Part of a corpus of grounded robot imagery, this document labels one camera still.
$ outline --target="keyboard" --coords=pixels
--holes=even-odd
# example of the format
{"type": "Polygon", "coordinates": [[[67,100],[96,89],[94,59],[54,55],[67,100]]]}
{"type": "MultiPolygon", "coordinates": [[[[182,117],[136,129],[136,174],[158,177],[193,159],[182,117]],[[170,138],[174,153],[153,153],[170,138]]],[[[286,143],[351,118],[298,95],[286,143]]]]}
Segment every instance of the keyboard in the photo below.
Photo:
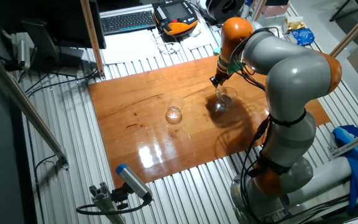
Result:
{"type": "Polygon", "coordinates": [[[105,17],[101,20],[105,35],[147,29],[156,26],[152,11],[105,17]]]}

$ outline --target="wooden tabletop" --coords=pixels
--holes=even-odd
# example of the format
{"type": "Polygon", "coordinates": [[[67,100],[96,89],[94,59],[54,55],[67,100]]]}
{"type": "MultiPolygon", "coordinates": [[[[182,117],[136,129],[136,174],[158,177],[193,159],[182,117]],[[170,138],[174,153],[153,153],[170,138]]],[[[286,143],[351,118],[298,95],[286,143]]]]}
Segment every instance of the wooden tabletop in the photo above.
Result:
{"type": "MultiPolygon", "coordinates": [[[[224,86],[237,91],[237,100],[228,112],[214,112],[217,99],[209,78],[217,59],[202,58],[89,86],[116,186],[123,183],[115,172],[122,163],[150,182],[247,147],[269,113],[265,93],[233,75],[224,86]],[[183,119],[169,124],[167,102],[177,95],[185,101],[183,119]]],[[[253,77],[266,81],[265,75],[253,77]]],[[[306,109],[317,125],[330,122],[318,100],[306,109]]]]}

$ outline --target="glass cup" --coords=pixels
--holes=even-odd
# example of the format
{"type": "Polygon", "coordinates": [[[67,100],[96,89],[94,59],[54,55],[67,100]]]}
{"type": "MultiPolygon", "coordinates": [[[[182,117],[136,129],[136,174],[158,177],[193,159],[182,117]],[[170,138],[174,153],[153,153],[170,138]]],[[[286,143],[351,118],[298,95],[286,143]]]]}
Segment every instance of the glass cup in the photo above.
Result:
{"type": "Polygon", "coordinates": [[[215,90],[218,102],[215,108],[220,112],[227,112],[237,98],[237,92],[231,87],[221,87],[215,90]]]}
{"type": "Polygon", "coordinates": [[[174,96],[168,101],[168,110],[165,119],[170,124],[178,124],[181,121],[181,110],[185,105],[185,101],[181,96],[174,96]]]}

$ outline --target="aluminum profile table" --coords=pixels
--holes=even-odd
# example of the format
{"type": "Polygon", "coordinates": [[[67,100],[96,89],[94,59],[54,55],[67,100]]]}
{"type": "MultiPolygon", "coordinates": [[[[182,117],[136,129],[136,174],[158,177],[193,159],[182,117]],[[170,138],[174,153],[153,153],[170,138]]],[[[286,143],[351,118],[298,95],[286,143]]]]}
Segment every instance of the aluminum profile table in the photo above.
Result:
{"type": "MultiPolygon", "coordinates": [[[[101,14],[101,17],[143,10],[145,7],[148,6],[124,9],[114,14],[105,12],[101,14]]],[[[291,6],[287,11],[287,16],[297,15],[291,6]]],[[[200,24],[202,32],[208,34],[208,45],[189,50],[186,41],[184,41],[181,42],[181,50],[177,54],[157,54],[150,55],[147,58],[136,58],[134,55],[131,61],[105,65],[106,79],[120,78],[212,56],[213,49],[219,47],[221,42],[221,33],[215,27],[208,27],[201,16],[200,24]]],[[[153,29],[149,31],[149,35],[156,37],[158,32],[153,29]]],[[[16,41],[16,38],[18,38],[18,35],[13,38],[13,42],[16,41]]],[[[308,48],[321,50],[318,47],[318,41],[316,40],[308,48]]],[[[84,59],[95,61],[91,49],[86,50],[84,59]]],[[[78,76],[83,77],[87,73],[86,70],[89,69],[92,68],[84,64],[84,69],[78,72],[78,76]]],[[[39,75],[34,74],[26,76],[21,87],[26,90],[39,78],[39,75]]],[[[45,86],[72,79],[72,77],[49,75],[41,82],[41,85],[45,86]]],[[[102,81],[96,78],[89,82],[102,81]]],[[[59,144],[66,149],[70,163],[68,170],[57,169],[55,166],[57,160],[53,158],[38,168],[41,202],[37,198],[34,172],[32,169],[30,170],[39,222],[42,220],[41,203],[46,223],[109,223],[104,216],[86,216],[75,212],[77,206],[91,203],[91,195],[88,190],[90,185],[98,185],[104,181],[110,189],[115,188],[87,84],[70,82],[56,85],[38,91],[30,97],[30,101],[49,126],[59,144]]],[[[341,82],[338,88],[328,96],[319,98],[319,101],[331,122],[317,128],[313,146],[305,154],[305,157],[314,167],[319,167],[331,160],[328,148],[334,146],[331,131],[335,127],[344,124],[358,126],[358,100],[346,83],[341,82]]],[[[30,166],[53,155],[52,150],[32,125],[27,125],[25,117],[23,125],[30,166]],[[34,162],[31,158],[32,154],[35,157],[34,162]]],[[[244,158],[245,153],[240,152],[147,183],[154,194],[154,202],[151,206],[142,210],[125,214],[126,222],[238,223],[229,188],[234,176],[241,171],[241,161],[244,158]]],[[[255,153],[252,153],[252,159],[255,159],[255,153]]],[[[308,208],[322,201],[340,197],[348,192],[349,184],[340,184],[334,189],[305,202],[304,206],[308,208]]],[[[130,207],[136,207],[141,202],[135,195],[131,195],[127,203],[130,207]]]]}

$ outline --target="computer monitor stand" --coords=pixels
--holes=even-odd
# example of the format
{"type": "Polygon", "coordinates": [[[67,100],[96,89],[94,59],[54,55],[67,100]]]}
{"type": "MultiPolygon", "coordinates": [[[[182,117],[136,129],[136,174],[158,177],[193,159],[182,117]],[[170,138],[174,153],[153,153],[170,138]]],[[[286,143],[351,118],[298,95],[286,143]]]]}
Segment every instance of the computer monitor stand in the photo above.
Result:
{"type": "Polygon", "coordinates": [[[31,70],[77,76],[81,70],[83,50],[55,46],[44,21],[28,19],[23,20],[22,24],[37,48],[31,61],[31,70]]]}

